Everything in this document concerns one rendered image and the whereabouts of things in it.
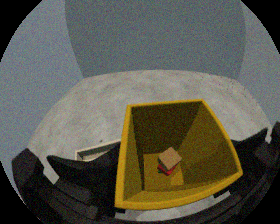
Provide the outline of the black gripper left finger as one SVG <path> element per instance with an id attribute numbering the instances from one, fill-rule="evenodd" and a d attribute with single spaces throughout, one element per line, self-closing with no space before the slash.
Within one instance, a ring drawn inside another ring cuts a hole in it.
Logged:
<path id="1" fill-rule="evenodd" d="M 71 181 L 73 184 L 93 190 L 105 204 L 115 208 L 119 148 L 120 143 L 92 161 L 68 160 L 54 155 L 47 156 L 47 160 L 59 177 L 63 177 L 63 179 Z M 115 209 L 115 212 L 121 214 L 127 212 L 124 208 Z"/>

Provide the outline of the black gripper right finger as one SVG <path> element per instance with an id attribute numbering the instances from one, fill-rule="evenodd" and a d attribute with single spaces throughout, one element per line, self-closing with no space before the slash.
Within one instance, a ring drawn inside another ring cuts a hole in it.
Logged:
<path id="1" fill-rule="evenodd" d="M 248 163 L 249 157 L 252 156 L 254 149 L 258 147 L 265 140 L 266 135 L 268 135 L 268 127 L 261 129 L 260 132 L 256 132 L 256 135 L 246 137 L 245 140 L 232 140 L 232 145 L 234 145 L 234 149 L 236 149 L 238 161 L 240 161 L 240 167 L 244 168 L 245 164 Z M 229 185 L 226 186 L 229 188 Z M 228 192 L 228 189 L 218 190 L 217 193 L 213 194 L 213 198 L 221 196 L 222 193 Z"/>

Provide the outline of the tan shallow tray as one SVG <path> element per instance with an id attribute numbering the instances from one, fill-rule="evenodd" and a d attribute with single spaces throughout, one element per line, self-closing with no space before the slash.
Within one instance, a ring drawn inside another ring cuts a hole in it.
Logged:
<path id="1" fill-rule="evenodd" d="M 113 140 L 111 143 L 104 143 L 96 145 L 96 147 L 91 147 L 87 149 L 77 149 L 75 151 L 75 161 L 92 161 L 104 155 L 105 152 L 108 152 L 109 149 L 116 147 L 117 144 L 121 143 L 121 139 Z"/>

